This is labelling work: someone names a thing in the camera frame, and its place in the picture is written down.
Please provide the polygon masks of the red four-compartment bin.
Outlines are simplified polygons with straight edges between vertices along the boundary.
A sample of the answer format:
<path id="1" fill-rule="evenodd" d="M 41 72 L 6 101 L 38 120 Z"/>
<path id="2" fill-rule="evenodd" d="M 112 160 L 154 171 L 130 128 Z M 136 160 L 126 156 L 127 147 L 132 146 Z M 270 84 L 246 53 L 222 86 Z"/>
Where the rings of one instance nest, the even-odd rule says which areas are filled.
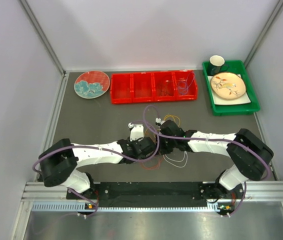
<path id="1" fill-rule="evenodd" d="M 110 81 L 112 104 L 194 101 L 198 85 L 193 70 L 114 73 Z"/>

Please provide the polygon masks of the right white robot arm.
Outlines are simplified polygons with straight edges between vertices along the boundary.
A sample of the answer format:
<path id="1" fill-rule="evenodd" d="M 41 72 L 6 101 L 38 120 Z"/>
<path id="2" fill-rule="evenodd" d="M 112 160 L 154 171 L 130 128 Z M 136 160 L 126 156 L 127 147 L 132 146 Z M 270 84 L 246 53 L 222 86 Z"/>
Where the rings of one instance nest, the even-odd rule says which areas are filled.
<path id="1" fill-rule="evenodd" d="M 237 133 L 213 134 L 198 130 L 184 131 L 174 121 L 159 123 L 159 143 L 162 155 L 174 149 L 189 153 L 211 153 L 228 157 L 232 167 L 224 170 L 202 190 L 205 199 L 228 197 L 238 185 L 248 180 L 263 181 L 270 177 L 270 162 L 274 152 L 246 128 Z"/>

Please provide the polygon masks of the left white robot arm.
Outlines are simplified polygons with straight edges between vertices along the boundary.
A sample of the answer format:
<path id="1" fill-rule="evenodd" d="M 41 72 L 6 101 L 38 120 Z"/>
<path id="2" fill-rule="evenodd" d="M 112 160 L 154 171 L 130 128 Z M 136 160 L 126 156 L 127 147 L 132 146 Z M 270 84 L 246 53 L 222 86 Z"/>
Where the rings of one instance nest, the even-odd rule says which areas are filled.
<path id="1" fill-rule="evenodd" d="M 78 168 L 97 164 L 130 164 L 148 159 L 157 151 L 150 137 L 95 145 L 80 145 L 63 138 L 38 159 L 45 187 L 64 186 L 87 199 L 94 195 L 94 180 L 89 173 L 80 172 Z"/>

